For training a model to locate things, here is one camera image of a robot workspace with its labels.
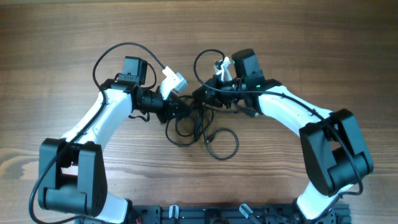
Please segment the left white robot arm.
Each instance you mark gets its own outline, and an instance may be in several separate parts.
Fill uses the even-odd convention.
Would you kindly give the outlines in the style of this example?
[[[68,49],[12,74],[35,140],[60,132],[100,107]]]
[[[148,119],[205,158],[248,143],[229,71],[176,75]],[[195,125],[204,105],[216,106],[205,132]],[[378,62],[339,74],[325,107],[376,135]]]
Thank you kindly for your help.
[[[103,151],[134,110],[155,113],[166,123],[183,107],[175,94],[187,81],[164,67],[156,91],[144,88],[148,63],[125,57],[122,72],[99,86],[98,99],[79,123],[39,149],[39,178],[30,201],[43,210],[71,213],[78,223],[140,223],[132,202],[108,191]]]

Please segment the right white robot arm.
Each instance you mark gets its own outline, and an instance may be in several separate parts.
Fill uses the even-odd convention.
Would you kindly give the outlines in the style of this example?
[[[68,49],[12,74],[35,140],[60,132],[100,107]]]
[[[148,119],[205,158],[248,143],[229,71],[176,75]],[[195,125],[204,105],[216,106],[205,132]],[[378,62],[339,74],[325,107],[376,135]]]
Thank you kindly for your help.
[[[300,138],[310,182],[294,201],[295,223],[316,223],[345,195],[362,194],[363,178],[373,171],[374,163],[354,114],[317,107],[281,82],[266,79],[253,49],[215,62],[213,77],[201,82],[192,95],[217,108],[243,100]]]

